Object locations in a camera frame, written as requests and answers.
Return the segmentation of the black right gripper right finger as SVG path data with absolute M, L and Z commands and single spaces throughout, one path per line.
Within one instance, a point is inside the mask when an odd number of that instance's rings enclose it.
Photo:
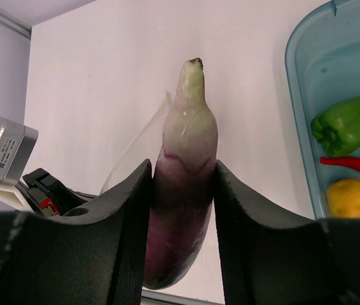
M 214 179 L 227 304 L 360 304 L 360 220 L 312 220 L 241 182 Z

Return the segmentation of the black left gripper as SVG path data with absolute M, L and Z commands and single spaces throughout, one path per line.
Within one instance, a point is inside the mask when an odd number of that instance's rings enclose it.
M 94 195 L 74 191 L 42 168 L 23 176 L 22 195 L 29 206 L 45 217 L 64 215 L 94 199 Z

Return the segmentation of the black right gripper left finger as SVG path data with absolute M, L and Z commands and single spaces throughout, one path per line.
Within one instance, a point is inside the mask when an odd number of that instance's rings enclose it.
M 0 212 L 0 304 L 139 304 L 151 163 L 61 217 Z

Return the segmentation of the purple white eggplant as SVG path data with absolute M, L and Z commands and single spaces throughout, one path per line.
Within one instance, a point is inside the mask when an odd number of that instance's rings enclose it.
M 205 99 L 201 58 L 181 67 L 162 128 L 153 174 L 143 287 L 160 290 L 190 270 L 206 237 L 218 150 L 218 124 Z

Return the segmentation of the clear zip top bag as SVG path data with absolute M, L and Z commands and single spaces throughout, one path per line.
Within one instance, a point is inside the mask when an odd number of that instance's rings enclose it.
M 172 95 L 167 91 L 163 102 L 158 106 L 154 115 L 135 139 L 131 141 L 125 152 L 116 160 L 100 190 L 100 194 L 125 180 L 145 159 L 151 161 L 152 170 L 154 170 L 162 146 L 163 124 L 172 102 Z

